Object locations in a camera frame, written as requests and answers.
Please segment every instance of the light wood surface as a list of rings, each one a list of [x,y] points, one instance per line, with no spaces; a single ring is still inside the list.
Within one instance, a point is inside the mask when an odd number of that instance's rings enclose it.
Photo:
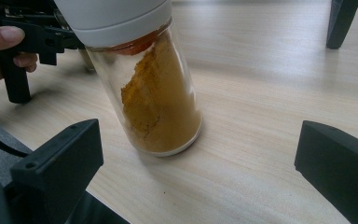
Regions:
[[[0,125],[36,149],[99,119],[104,166],[88,191],[131,223],[348,223],[294,166],[305,119],[358,137],[358,11],[342,48],[329,50],[330,3],[173,1],[204,115],[178,155],[138,153],[71,50],[29,75],[27,105],[10,103],[0,82]]]

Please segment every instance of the jar lid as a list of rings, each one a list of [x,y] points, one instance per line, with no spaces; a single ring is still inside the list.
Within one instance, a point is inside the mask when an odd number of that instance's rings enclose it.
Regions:
[[[94,48],[130,42],[171,17],[171,0],[54,0],[80,41]]]

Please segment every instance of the jar base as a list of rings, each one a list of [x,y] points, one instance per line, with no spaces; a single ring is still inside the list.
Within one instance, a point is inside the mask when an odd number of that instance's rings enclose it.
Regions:
[[[200,126],[197,129],[196,134],[188,142],[186,142],[184,145],[182,145],[181,147],[178,147],[178,148],[176,148],[174,150],[166,151],[166,152],[152,152],[152,151],[141,150],[141,149],[138,149],[138,148],[137,148],[137,150],[142,152],[142,153],[144,153],[144,154],[151,155],[151,156],[154,156],[154,157],[169,157],[169,156],[175,155],[175,154],[187,149],[188,147],[190,147],[191,144],[193,144],[196,141],[196,139],[200,135],[200,131],[201,131],[201,128],[202,128],[202,122],[203,121],[201,120]]]

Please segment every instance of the brown powder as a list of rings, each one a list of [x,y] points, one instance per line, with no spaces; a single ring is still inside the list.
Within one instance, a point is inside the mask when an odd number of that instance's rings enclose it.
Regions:
[[[202,115],[179,62],[170,34],[164,32],[121,89],[127,134],[138,149],[175,150],[199,131]]]

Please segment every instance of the transparent container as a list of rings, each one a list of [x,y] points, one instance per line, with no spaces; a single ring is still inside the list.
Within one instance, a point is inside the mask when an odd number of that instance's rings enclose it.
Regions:
[[[129,43],[87,50],[135,148],[170,156],[196,140],[202,114],[172,20]]]

